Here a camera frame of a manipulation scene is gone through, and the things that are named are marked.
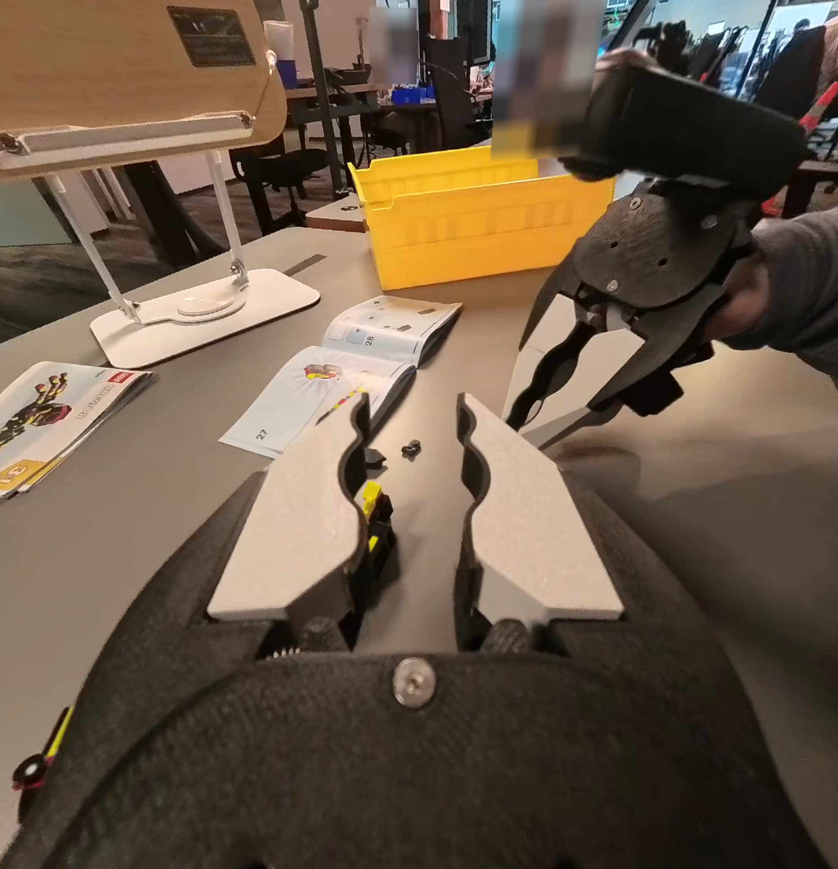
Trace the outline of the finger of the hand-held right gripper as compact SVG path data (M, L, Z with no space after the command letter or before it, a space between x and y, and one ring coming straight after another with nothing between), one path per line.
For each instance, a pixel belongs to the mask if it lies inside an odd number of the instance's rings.
M642 347L643 340L629 329L596 332L580 324L566 344L562 358L551 369L549 384L529 408L526 439L538 449L550 448L580 429L604 425L617 415L620 401L600 410L589 404Z
M580 352L595 334L573 297L578 290L574 267L559 265L534 300L503 407L502 418L515 431L570 382Z

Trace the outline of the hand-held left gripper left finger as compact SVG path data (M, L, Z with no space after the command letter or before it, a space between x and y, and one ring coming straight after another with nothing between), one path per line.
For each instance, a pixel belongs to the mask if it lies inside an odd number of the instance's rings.
M298 633L355 611L352 577L367 541L356 496L367 481L369 397L307 429L264 472L207 606L215 621L278 621Z

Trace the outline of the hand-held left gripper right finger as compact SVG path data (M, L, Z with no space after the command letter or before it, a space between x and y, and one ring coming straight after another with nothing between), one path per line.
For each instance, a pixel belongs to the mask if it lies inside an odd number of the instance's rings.
M530 635L557 621L618 621L623 602L555 462L468 393L456 417L472 497L455 575L457 647L479 648L502 621Z

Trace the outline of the small black yellow brick assembly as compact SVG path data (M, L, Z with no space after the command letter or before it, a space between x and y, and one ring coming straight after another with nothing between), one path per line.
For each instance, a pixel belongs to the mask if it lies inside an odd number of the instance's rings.
M387 564L395 549L393 506L378 482L367 482L361 491L361 509L366 520L367 541L352 581L356 606L367 606L381 589Z

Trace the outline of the yellow plastic bin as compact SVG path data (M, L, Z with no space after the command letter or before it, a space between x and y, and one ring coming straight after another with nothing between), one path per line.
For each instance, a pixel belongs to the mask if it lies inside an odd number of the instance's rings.
M384 291L557 266L614 200L615 180L543 176L489 146L348 165Z

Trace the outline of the person's right hand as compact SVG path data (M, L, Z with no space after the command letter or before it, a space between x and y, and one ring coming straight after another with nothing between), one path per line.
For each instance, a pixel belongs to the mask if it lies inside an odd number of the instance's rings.
M726 304L712 322L713 339L734 339L753 329L770 301L770 280L764 258L754 253L739 261L724 283Z

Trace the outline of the open instruction booklet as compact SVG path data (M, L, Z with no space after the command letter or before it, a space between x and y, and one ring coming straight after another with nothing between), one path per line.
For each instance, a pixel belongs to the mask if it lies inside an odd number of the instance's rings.
M462 307L387 295L343 311L320 345L284 364L219 443L274 460L358 387L368 391L374 426L447 337Z

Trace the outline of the black office chair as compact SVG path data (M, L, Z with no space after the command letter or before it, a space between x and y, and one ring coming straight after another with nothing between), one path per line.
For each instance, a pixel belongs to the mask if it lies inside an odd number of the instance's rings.
M306 226L306 212L298 205L297 197L305 199L305 181L328 167L324 150L305 148L278 153L271 146L273 143L259 148L229 150L234 175L248 189L262 235L290 226ZM268 189L286 190L289 199L289 210L277 218L273 216L268 203Z
M795 33L773 60L753 103L799 120L817 99L826 27Z

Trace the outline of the closed instruction booklet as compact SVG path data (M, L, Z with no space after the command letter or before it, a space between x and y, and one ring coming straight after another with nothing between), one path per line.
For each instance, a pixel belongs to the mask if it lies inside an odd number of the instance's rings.
M0 501L29 491L153 379L150 371L41 362L0 393Z

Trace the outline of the background work desk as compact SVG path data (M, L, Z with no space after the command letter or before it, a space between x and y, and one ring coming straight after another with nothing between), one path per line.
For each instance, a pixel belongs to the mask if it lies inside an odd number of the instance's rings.
M336 84L327 86L332 136L344 164L359 166L356 160L359 147L355 141L363 141L361 122L370 117L381 115L391 105L369 82ZM286 128L299 130L302 144L308 140L309 131L318 131L323 143L327 144L323 117L316 88L312 85L286 90L287 120Z

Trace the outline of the black tripod pole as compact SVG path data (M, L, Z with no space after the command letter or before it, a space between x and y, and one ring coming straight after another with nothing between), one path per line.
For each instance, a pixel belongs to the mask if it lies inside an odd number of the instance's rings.
M345 188L340 168L340 157L335 137L334 118L331 112L325 65L322 58L321 44L316 24L316 10L319 8L319 1L299 1L298 4L304 22L306 46L315 82L316 102L320 112L320 123L326 145L326 155L333 196L335 201L338 201L348 194L348 190Z

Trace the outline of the wooden board stand white base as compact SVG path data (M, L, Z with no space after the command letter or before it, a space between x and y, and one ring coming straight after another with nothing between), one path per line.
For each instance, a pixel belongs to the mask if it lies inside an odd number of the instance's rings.
M316 306L314 288L248 268L225 149L271 143L287 100L253 2L0 2L0 181L42 178L108 289L90 331L114 368L145 368ZM68 170L203 153L228 277L136 302L67 201Z

